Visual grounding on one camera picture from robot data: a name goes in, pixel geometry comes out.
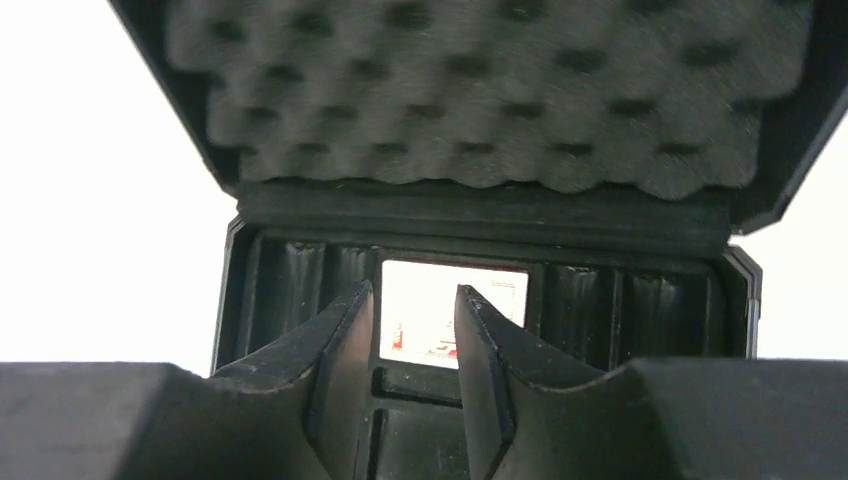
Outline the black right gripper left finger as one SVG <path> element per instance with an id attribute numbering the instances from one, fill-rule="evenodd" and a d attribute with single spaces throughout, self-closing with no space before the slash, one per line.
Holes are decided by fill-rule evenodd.
<path id="1" fill-rule="evenodd" d="M 5 363 L 5 479 L 350 479 L 373 290 L 209 377 L 169 363 Z"/>

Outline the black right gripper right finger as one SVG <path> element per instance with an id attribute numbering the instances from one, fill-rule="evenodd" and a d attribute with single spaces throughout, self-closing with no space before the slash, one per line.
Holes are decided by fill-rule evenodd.
<path id="1" fill-rule="evenodd" d="M 636 359 L 590 367 L 470 286 L 455 337 L 475 479 L 843 479 L 847 366 Z"/>

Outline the red playing card deck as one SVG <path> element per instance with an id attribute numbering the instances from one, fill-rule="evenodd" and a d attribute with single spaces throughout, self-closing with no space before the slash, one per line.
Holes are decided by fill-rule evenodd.
<path id="1" fill-rule="evenodd" d="M 525 271 L 386 260 L 381 266 L 379 356 L 457 369 L 457 288 L 472 286 L 511 322 L 525 325 Z"/>

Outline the black foam-lined carry case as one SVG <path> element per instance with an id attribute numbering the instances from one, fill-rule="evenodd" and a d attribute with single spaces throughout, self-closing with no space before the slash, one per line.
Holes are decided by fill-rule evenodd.
<path id="1" fill-rule="evenodd" d="M 211 375 L 373 290 L 350 479 L 475 479 L 457 369 L 379 356 L 386 260 L 525 271 L 610 372 L 760 360 L 778 222 L 847 109 L 843 1 L 116 1 L 237 202 Z"/>

